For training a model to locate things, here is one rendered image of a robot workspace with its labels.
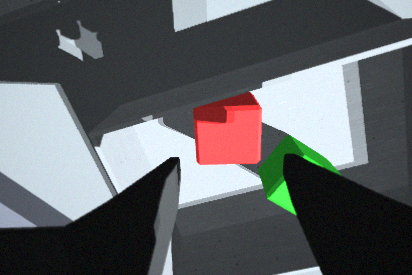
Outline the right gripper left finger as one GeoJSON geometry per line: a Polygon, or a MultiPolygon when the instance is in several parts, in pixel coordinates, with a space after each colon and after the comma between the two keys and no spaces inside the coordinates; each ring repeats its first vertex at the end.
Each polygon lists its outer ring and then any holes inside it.
{"type": "Polygon", "coordinates": [[[162,275],[180,186],[170,157],[65,226],[0,228],[0,275],[162,275]]]}

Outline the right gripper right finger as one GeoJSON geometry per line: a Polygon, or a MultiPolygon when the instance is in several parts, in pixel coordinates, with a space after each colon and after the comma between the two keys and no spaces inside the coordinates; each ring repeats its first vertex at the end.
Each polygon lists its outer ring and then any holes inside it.
{"type": "Polygon", "coordinates": [[[412,207],[294,153],[289,197],[322,275],[412,275],[412,207]]]}

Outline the green block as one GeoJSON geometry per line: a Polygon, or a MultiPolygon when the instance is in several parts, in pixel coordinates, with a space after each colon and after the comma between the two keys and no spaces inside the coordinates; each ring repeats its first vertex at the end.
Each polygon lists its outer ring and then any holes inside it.
{"type": "MultiPolygon", "coordinates": [[[[294,137],[288,135],[258,169],[267,199],[295,214],[283,176],[284,155],[294,153],[341,175],[331,162],[294,137]]],[[[295,214],[296,215],[296,214],[295,214]]]]}

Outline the red block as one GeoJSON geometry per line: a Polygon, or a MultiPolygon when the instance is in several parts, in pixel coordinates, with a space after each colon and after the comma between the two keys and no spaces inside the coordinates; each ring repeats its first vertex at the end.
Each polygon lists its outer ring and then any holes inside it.
{"type": "Polygon", "coordinates": [[[262,108],[251,92],[193,109],[199,165],[258,163],[262,108]]]}

